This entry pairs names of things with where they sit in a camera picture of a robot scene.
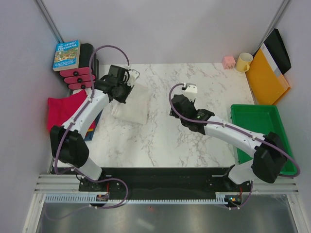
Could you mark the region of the white t shirt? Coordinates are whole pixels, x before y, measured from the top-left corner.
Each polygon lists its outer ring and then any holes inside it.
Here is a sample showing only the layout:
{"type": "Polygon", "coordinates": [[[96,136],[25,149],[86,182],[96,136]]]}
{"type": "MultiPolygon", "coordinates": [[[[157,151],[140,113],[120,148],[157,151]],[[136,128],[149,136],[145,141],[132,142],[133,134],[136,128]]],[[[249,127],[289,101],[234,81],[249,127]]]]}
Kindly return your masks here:
{"type": "Polygon", "coordinates": [[[145,125],[147,123],[150,96],[151,93],[147,87],[135,84],[126,103],[116,102],[111,115],[119,120],[145,125]]]}

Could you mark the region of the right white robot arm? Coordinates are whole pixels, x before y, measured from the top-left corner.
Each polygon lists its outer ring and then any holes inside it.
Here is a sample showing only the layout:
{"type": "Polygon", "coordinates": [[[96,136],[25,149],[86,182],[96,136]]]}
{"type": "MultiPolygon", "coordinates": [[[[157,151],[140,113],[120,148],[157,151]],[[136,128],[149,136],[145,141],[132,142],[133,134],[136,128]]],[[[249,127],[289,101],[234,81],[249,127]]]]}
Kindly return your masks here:
{"type": "Polygon", "coordinates": [[[194,103],[184,95],[174,95],[170,99],[171,116],[179,118],[182,125],[193,132],[212,136],[242,150],[251,160],[233,165],[223,178],[223,187],[234,191],[245,181],[260,179],[274,183],[288,161],[284,145],[279,135],[267,135],[247,131],[228,123],[206,109],[196,109],[194,103]]]}

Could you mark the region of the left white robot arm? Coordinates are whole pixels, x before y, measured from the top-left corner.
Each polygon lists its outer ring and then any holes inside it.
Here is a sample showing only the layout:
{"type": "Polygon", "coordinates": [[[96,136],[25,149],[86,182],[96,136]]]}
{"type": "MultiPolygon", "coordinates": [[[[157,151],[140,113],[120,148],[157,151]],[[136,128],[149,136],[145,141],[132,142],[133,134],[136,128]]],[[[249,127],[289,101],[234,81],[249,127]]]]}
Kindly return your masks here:
{"type": "Polygon", "coordinates": [[[96,191],[105,189],[107,180],[102,168],[89,156],[85,142],[86,133],[98,114],[112,101],[126,103],[140,73],[111,65],[108,74],[92,83],[92,90],[81,106],[62,126],[53,126],[50,131],[54,171],[59,173],[58,162],[68,164],[70,169],[90,179],[96,191]]]}

